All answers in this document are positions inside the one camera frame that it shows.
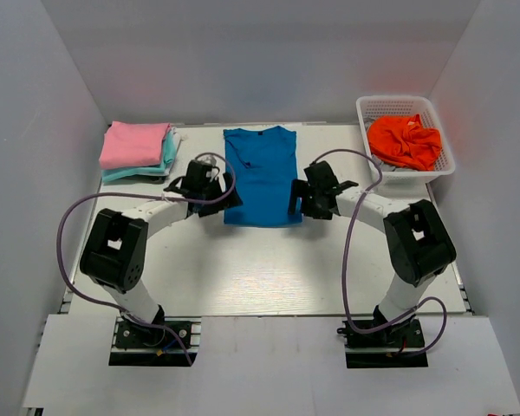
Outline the blue t shirt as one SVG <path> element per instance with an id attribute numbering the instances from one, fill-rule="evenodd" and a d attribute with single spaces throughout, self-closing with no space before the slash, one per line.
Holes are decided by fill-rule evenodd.
<path id="1" fill-rule="evenodd" d="M 288 214 L 292 181 L 298 178 L 296 132 L 280 126 L 259 131 L 225 129 L 224 152 L 243 201 L 224 212 L 226 224 L 281 228 L 302 222 L 299 212 Z"/>

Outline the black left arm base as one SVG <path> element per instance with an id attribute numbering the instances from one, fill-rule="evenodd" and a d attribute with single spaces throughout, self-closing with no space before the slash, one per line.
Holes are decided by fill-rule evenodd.
<path id="1" fill-rule="evenodd" d="M 166 320 L 194 362 L 201 335 L 200 318 Z M 175 337 L 165 330 L 141 328 L 124 317 L 116 319 L 109 354 L 110 367 L 189 367 L 191 364 Z"/>

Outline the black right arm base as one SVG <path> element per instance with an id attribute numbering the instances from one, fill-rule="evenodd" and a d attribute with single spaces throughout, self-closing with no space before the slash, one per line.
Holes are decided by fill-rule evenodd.
<path id="1" fill-rule="evenodd" d="M 374 332 L 359 334 L 347 321 L 336 330 L 345 340 L 347 369 L 387 369 L 428 367 L 426 352 L 415 354 L 426 346 L 418 319 Z"/>

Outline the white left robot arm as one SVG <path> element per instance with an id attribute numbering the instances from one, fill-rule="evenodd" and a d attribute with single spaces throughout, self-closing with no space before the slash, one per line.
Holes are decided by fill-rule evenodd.
<path id="1" fill-rule="evenodd" d="M 206 217 L 243 204 L 233 166 L 225 161 L 225 172 L 220 172 L 212 161 L 216 157 L 201 153 L 160 196 L 143 196 L 143 205 L 100 210 L 83 248 L 81 273 L 113 298 L 111 307 L 137 323 L 135 333 L 148 346 L 158 345 L 166 335 L 164 311 L 142 282 L 148 240 L 192 216 Z"/>

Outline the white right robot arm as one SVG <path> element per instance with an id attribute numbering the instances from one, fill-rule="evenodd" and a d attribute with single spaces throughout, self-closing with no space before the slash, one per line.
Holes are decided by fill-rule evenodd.
<path id="1" fill-rule="evenodd" d="M 435 278 L 457 257 L 456 249 L 435 206 L 427 199 L 407 204 L 340 182 L 326 161 L 304 169 L 306 179 L 290 186 L 289 214 L 330 220 L 347 217 L 385 235 L 394 275 L 373 313 L 371 331 L 382 344 L 392 346 L 406 333 L 422 296 Z"/>

